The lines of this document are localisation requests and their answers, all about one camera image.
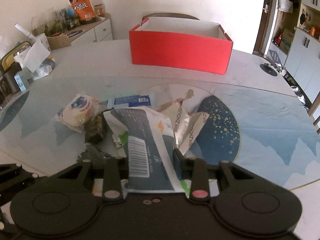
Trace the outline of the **grey white barcode snack bag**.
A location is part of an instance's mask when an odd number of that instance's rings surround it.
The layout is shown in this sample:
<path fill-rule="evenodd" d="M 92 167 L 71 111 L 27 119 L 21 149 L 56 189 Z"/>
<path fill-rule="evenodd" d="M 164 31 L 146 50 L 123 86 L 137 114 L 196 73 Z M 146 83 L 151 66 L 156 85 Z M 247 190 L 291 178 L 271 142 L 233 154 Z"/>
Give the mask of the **grey white barcode snack bag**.
<path fill-rule="evenodd" d="M 112 109 L 104 118 L 116 137 L 127 133 L 130 193 L 183 193 L 174 168 L 170 118 L 149 107 Z"/>

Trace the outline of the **dark brown snack packet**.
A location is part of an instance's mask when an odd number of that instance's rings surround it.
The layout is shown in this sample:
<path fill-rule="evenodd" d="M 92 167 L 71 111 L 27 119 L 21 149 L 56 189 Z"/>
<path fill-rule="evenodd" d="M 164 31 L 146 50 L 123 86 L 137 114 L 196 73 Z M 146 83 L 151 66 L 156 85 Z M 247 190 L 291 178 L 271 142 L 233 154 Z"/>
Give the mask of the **dark brown snack packet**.
<path fill-rule="evenodd" d="M 96 115 L 84 125 L 85 143 L 98 144 L 102 142 L 107 135 L 106 121 L 103 114 Z"/>

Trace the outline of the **white round bun packet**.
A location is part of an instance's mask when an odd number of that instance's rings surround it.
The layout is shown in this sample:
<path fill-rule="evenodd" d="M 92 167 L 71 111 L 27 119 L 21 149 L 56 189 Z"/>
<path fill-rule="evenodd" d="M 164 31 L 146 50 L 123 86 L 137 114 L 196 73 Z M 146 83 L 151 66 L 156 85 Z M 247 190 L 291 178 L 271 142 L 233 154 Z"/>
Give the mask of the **white round bun packet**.
<path fill-rule="evenodd" d="M 99 112 L 100 100 L 86 95 L 76 94 L 75 98 L 55 115 L 55 121 L 66 125 L 70 130 L 81 133 L 84 125 Z"/>

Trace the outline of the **red cardboard box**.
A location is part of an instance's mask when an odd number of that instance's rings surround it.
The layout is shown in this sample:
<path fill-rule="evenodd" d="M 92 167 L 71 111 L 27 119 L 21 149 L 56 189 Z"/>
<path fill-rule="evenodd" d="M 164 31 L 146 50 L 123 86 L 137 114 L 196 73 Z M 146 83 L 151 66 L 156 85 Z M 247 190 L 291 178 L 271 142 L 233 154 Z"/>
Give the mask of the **red cardboard box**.
<path fill-rule="evenodd" d="M 224 75 L 233 41 L 219 23 L 148 17 L 129 31 L 133 64 Z"/>

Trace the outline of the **small light blue box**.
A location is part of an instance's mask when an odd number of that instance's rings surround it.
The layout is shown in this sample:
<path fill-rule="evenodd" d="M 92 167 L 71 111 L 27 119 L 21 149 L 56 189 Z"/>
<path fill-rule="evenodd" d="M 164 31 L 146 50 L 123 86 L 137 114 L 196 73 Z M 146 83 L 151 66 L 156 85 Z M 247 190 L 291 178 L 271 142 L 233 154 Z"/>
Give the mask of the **small light blue box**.
<path fill-rule="evenodd" d="M 20 91 L 26 91 L 29 89 L 29 82 L 27 80 L 26 75 L 24 74 L 24 72 L 22 70 L 15 74 L 14 79 L 15 79 Z"/>

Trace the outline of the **grey tall storage cabinet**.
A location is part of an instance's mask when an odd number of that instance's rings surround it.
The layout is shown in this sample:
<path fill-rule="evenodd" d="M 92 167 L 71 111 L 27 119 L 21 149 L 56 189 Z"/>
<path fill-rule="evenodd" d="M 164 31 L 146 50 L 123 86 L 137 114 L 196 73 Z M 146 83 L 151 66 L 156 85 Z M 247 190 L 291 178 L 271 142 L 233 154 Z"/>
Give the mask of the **grey tall storage cabinet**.
<path fill-rule="evenodd" d="M 313 102 L 319 93 L 319 41 L 300 28 L 295 31 L 285 68 Z"/>

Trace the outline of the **white tissue paper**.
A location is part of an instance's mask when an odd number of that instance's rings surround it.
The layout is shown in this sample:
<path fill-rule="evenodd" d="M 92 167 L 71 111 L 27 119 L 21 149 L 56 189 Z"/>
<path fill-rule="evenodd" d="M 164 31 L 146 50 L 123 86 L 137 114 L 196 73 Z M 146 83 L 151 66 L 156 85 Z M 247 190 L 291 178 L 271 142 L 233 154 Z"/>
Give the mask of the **white tissue paper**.
<path fill-rule="evenodd" d="M 33 73 L 49 55 L 50 51 L 42 44 L 41 40 L 37 40 L 28 50 L 23 64 Z"/>

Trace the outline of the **wooden chair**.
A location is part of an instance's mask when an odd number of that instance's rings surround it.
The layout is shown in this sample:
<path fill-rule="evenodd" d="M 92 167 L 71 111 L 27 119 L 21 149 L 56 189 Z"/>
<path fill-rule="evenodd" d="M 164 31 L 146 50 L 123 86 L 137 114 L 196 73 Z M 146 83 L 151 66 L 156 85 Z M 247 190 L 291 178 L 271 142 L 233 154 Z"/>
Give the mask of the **wooden chair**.
<path fill-rule="evenodd" d="M 143 16 L 142 21 L 150 17 L 170 17 L 170 18 L 186 18 L 191 20 L 199 20 L 198 18 L 191 15 L 187 15 L 187 14 L 180 14 L 180 13 L 174 13 L 174 12 L 156 12 L 156 13 L 151 13 Z"/>

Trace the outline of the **brown cardboard tray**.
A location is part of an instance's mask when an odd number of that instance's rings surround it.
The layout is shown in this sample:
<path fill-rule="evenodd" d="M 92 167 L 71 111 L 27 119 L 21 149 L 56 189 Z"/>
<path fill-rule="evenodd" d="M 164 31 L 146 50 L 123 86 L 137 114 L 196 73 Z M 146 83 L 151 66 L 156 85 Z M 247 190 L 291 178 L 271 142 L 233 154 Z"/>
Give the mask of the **brown cardboard tray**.
<path fill-rule="evenodd" d="M 69 37 L 65 34 L 61 34 L 59 36 L 47 37 L 47 40 L 51 50 L 57 50 L 60 48 L 71 46 L 71 41 L 69 40 Z"/>

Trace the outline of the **white side cabinet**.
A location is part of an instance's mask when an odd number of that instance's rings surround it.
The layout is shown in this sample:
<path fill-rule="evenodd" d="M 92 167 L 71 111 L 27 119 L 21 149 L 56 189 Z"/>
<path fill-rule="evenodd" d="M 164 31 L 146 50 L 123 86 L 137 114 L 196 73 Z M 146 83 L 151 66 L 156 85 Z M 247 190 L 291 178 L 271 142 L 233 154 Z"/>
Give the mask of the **white side cabinet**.
<path fill-rule="evenodd" d="M 72 46 L 113 40 L 111 15 L 109 13 L 96 17 L 94 23 L 80 25 L 73 30 L 66 31 L 65 34 L 76 30 L 83 30 L 83 32 L 74 37 L 69 37 Z"/>

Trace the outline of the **black round mat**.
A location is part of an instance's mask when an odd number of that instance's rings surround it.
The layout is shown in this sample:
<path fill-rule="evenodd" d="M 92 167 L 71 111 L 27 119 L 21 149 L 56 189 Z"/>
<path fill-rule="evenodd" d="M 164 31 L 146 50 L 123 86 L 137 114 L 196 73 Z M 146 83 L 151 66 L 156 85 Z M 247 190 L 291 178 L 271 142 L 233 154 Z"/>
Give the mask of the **black round mat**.
<path fill-rule="evenodd" d="M 79 35 L 80 33 L 82 33 L 83 30 L 76 30 L 76 31 L 72 31 L 70 33 L 67 34 L 68 37 L 74 37 L 76 35 Z"/>

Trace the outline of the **red lidded spice jars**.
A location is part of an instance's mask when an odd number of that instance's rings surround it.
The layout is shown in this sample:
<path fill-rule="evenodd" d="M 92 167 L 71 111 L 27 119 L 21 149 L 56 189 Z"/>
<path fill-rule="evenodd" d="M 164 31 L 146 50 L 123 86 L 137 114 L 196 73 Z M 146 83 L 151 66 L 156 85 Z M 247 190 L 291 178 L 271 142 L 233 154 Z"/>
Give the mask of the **red lidded spice jars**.
<path fill-rule="evenodd" d="M 104 7 L 103 4 L 96 4 L 94 5 L 95 13 L 98 16 L 103 16 L 104 14 Z"/>

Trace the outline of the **orange snack bag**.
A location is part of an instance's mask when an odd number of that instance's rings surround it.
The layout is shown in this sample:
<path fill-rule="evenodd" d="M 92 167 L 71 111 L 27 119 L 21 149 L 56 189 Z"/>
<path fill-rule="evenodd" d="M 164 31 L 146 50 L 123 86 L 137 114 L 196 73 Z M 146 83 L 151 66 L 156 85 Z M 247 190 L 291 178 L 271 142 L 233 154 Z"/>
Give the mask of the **orange snack bag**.
<path fill-rule="evenodd" d="M 69 0 L 69 2 L 81 24 L 89 24 L 95 21 L 95 10 L 90 0 Z"/>

